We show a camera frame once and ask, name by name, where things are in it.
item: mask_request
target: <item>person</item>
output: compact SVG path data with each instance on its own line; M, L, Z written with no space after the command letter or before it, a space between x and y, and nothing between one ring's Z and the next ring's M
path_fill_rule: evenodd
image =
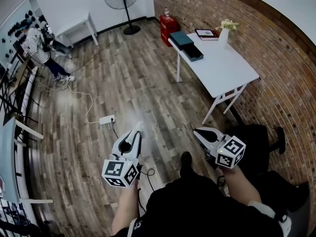
M137 180L124 188L112 222L114 236L287 236L290 226L271 218L272 210L261 203L258 191L238 166L222 169L231 196L225 197L211 179L197 175L191 165L191 154L184 152L181 178L154 191L142 217Z
M26 19L20 23L20 30L27 35L26 40L30 52L36 55L39 61L49 68L54 75L54 81L64 80L70 76L63 67L51 58L50 50L46 50L48 47L45 46L44 37L39 30L30 27L30 23Z

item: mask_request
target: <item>brick wall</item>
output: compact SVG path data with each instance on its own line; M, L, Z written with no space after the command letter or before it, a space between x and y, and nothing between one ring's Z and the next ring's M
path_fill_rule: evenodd
M156 17L168 7L182 30L240 23L229 43L258 72L234 106L246 124L268 127L270 142L282 126L286 152L271 154L270 168L293 184L308 181L311 224L316 222L316 47L300 29L260 0L154 0Z

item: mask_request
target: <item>sneaker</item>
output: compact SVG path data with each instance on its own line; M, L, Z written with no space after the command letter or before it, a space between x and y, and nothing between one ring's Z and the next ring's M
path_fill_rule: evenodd
M192 156L189 152L184 152L181 155L181 168L191 168L192 167Z
M61 76L60 77L60 81L64 81L64 80L67 80L68 76Z
M53 81L58 81L58 80L60 80L60 76L59 75L53 78Z

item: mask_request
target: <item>fan base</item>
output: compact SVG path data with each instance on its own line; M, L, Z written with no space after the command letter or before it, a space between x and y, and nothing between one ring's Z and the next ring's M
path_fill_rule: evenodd
M140 27L139 26L132 26L132 27L126 27L124 30L123 30L123 33L125 35L132 35L132 34L135 34L137 32L140 31Z

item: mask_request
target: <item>fan stand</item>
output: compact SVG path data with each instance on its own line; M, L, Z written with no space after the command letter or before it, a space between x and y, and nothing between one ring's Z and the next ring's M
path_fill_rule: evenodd
M129 24L129 26L123 30L123 33L125 35L132 35L132 34L135 34L135 33L139 32L140 31L140 27L139 26L132 26L132 23L130 22L130 18L129 18L129 15L128 15L128 10L127 10L127 6L126 6L126 0L123 0L123 2L124 2L127 18L128 18L128 24Z

